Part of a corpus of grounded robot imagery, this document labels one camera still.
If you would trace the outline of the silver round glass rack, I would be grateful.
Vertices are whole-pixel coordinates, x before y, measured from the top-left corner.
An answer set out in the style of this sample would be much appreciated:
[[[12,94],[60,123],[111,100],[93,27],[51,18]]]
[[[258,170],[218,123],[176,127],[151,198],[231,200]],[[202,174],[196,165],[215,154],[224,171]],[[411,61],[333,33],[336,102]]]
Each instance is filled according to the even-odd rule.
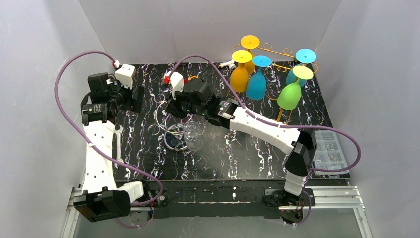
[[[164,131],[164,136],[163,136],[163,141],[166,145],[166,147],[169,150],[173,150],[173,151],[187,151],[187,144],[185,142],[185,140],[183,139],[183,134],[184,134],[184,125],[188,122],[192,121],[193,115],[192,114],[187,114],[186,120],[184,121],[183,119],[181,119],[180,122],[177,122],[171,126],[167,126],[167,120],[170,117],[170,115],[167,115],[166,117],[164,117],[163,119],[163,123],[160,123],[158,121],[158,110],[165,104],[168,103],[168,100],[163,100],[158,102],[158,106],[156,107],[156,109],[153,111],[153,118],[155,120],[155,124],[158,128],[160,128],[161,130]],[[168,134],[172,135],[172,138],[177,139],[178,142],[175,145],[171,145],[170,143],[168,143],[167,141],[167,136]]]

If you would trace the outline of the clear glass tumbler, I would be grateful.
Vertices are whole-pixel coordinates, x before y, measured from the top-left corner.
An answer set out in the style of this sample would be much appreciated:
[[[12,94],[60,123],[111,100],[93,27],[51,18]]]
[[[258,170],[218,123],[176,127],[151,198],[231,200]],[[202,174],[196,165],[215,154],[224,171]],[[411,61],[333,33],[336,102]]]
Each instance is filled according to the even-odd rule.
[[[191,151],[198,151],[204,144],[202,129],[197,122],[190,121],[183,126],[183,138],[186,146]]]

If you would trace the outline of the orange wine glass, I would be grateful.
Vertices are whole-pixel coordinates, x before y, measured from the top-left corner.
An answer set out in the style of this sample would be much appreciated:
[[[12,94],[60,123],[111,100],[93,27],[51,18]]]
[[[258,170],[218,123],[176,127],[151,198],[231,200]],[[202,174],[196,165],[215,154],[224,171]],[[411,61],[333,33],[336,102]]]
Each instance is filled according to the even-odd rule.
[[[251,58],[254,57],[251,49],[255,49],[260,44],[260,40],[254,35],[246,35],[241,39],[241,46],[251,54]],[[251,75],[254,73],[255,65],[252,61],[249,61],[244,64],[244,68],[247,70],[248,74]]]
[[[252,60],[252,54],[247,50],[237,50],[232,54],[232,59],[238,63],[230,77],[230,86],[236,93],[245,92],[249,81],[249,73],[245,64]]]

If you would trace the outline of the teal wine glass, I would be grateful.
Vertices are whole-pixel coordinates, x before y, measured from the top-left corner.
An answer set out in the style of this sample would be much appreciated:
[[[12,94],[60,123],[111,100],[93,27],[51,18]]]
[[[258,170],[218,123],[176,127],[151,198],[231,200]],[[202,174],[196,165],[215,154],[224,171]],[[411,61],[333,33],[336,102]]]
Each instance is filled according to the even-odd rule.
[[[272,60],[267,56],[257,55],[252,58],[252,63],[258,67],[258,70],[248,82],[246,96],[251,100],[261,100],[265,97],[267,88],[267,81],[262,73],[262,69],[270,66]]]

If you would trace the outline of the green plastic wine glass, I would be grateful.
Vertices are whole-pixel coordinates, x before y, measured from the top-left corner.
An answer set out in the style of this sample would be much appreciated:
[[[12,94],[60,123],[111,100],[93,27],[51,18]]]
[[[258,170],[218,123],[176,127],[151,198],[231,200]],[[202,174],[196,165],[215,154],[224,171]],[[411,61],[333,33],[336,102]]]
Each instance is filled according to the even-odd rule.
[[[293,110],[302,96],[301,87],[305,81],[311,80],[314,73],[308,67],[298,64],[288,72],[286,77],[286,86],[280,92],[277,103],[284,110]]]

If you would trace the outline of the gold wire glass rack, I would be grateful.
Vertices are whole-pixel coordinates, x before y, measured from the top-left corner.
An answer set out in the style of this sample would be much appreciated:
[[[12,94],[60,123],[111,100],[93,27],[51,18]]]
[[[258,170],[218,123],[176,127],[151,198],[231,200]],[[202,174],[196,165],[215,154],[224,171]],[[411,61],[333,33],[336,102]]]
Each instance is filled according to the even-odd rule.
[[[238,46],[241,46],[241,44],[236,44],[233,47],[233,50],[232,51],[235,52],[235,48],[238,47]],[[297,61],[296,57],[293,55],[293,51],[291,49],[288,49],[287,47],[284,48],[282,52],[278,52],[278,51],[272,50],[272,44],[265,43],[263,45],[263,47],[259,47],[258,46],[255,49],[264,50],[264,51],[267,51],[267,52],[270,52],[270,53],[279,54],[279,55],[283,55],[283,56],[287,56],[287,57],[292,57],[293,58],[293,63],[295,64],[294,66],[297,66],[297,64],[299,64],[299,62]],[[311,65],[313,64],[316,67],[315,71],[313,71],[313,77],[314,77],[315,76],[315,73],[318,72],[319,67],[318,67],[318,65],[317,65],[316,62],[313,62],[313,63],[310,63],[310,64]],[[309,67],[309,64],[303,64],[302,66]],[[271,68],[275,68],[280,73],[288,73],[289,71],[293,71],[293,69],[292,69],[293,67],[292,66],[281,66],[281,65],[277,65],[275,63],[272,63],[270,67]],[[277,95],[277,97],[272,97],[272,96],[270,96],[268,94],[268,90],[270,90],[269,89],[269,83],[273,83],[274,81],[271,82],[271,81],[268,80],[268,78],[266,78],[266,81],[267,81],[267,88],[266,88],[265,96],[268,99],[270,99],[271,101],[277,101],[278,95]],[[277,117],[277,121],[280,121],[281,120],[283,111],[284,111],[283,108],[280,107],[280,112],[279,112],[279,115]],[[288,124],[288,122],[290,121],[292,112],[293,112],[293,110],[290,111],[289,117],[288,117],[288,119],[286,121],[286,124]]]

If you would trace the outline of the blue wine glass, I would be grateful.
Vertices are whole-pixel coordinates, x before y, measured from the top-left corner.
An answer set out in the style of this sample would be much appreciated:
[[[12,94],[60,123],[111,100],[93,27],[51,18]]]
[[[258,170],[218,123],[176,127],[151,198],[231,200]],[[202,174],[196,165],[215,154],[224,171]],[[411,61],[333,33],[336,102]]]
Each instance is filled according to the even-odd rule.
[[[310,64],[313,63],[316,60],[316,53],[311,49],[300,49],[296,52],[295,57],[299,64],[297,65],[303,65],[303,64]],[[286,84],[292,84],[297,80],[297,77],[294,75],[293,71],[289,71],[288,75],[286,77]]]

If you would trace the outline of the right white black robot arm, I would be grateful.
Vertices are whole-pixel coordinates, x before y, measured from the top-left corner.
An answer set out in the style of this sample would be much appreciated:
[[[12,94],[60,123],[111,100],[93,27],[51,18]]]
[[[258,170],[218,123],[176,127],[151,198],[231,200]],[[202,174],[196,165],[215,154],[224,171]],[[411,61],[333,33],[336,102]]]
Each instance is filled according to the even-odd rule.
[[[283,192],[298,197],[309,175],[317,142],[312,129],[286,128],[282,123],[242,108],[238,101],[217,97],[200,79],[164,77],[171,90],[166,110],[182,119],[187,114],[202,115],[214,126],[244,132],[280,149],[288,156]]]

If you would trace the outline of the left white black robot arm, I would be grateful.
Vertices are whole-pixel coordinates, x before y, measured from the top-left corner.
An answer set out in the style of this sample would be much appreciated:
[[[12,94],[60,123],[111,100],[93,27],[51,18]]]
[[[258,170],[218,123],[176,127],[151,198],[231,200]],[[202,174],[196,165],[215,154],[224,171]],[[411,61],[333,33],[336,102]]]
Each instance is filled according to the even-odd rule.
[[[113,138],[118,111],[138,113],[142,96],[133,97],[134,73],[97,73],[88,76],[90,92],[81,101],[86,147],[86,171],[82,194],[74,198],[74,207],[88,221],[98,222],[128,216],[131,205],[144,195],[140,181],[117,187],[113,162]]]

